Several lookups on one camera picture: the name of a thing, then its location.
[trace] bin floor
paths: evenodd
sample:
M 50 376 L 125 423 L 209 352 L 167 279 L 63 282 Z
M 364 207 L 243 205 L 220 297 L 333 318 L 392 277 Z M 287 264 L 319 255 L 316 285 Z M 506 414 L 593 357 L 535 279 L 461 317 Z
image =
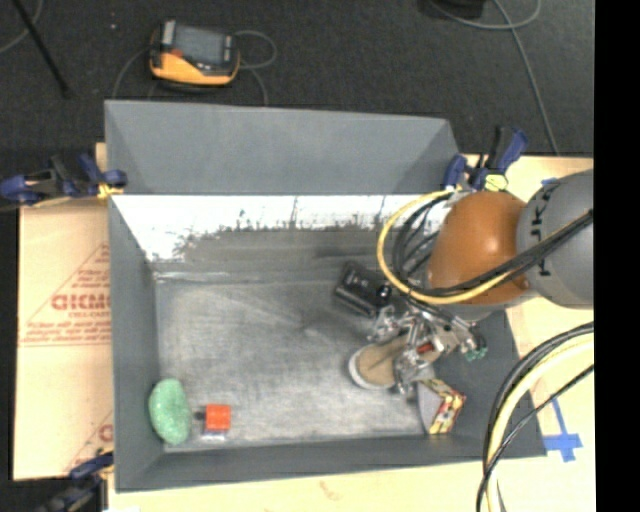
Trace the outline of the bin floor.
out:
M 421 434 L 415 404 L 349 377 L 365 330 L 333 303 L 334 285 L 159 280 L 162 376 L 182 381 L 194 411 L 232 407 L 224 442 L 202 439 L 194 420 L 191 440 L 167 450 Z

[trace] green foam object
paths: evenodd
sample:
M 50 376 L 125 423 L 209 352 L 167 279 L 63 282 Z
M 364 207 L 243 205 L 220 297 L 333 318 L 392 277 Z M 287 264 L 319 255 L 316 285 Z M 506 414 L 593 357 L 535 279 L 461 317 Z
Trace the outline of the green foam object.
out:
M 149 395 L 149 415 L 156 433 L 169 444 L 184 443 L 191 432 L 191 410 L 178 379 L 163 379 Z

